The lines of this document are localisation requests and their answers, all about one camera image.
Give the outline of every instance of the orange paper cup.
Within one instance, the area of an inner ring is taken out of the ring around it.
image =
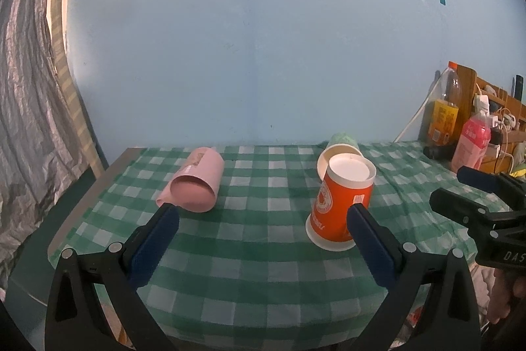
[[[375,176],[374,164],[360,155],[338,154],[329,160],[305,226],[314,244],[330,251],[354,246],[347,230],[347,211],[355,203],[369,206]]]

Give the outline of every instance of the bottle label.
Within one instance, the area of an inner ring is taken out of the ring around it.
[[[466,122],[462,135],[479,149],[486,149],[491,139],[491,131],[486,124],[473,119]]]
[[[435,144],[440,146],[449,143],[458,113],[459,108],[456,106],[452,106],[443,100],[435,100],[431,125],[428,131],[429,138]]]

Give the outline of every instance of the screw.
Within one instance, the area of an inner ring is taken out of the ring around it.
[[[460,259],[460,258],[464,257],[464,253],[462,253],[462,250],[460,250],[459,248],[454,248],[453,249],[453,256],[458,257]]]
[[[113,242],[108,246],[108,250],[110,253],[117,253],[118,251],[122,249],[122,247],[123,247],[122,242]]]
[[[415,246],[412,242],[404,242],[402,248],[408,253],[414,253],[417,251],[417,246]]]
[[[73,256],[73,250],[71,250],[70,248],[66,248],[62,251],[62,254],[61,256],[64,258],[64,259],[67,259],[68,257],[71,257]]]

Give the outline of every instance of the gray curtain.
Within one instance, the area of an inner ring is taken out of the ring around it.
[[[87,168],[57,84],[46,0],[0,0],[0,287],[16,250]]]

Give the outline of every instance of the juice bottle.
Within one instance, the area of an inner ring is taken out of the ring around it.
[[[428,144],[442,146],[449,143],[453,134],[462,96],[456,63],[448,64],[448,70],[440,79],[440,97],[433,104]]]
[[[451,160],[451,171],[456,173],[463,165],[477,170],[480,168],[491,139],[491,125],[488,96],[481,96],[480,111],[462,127],[462,134]]]

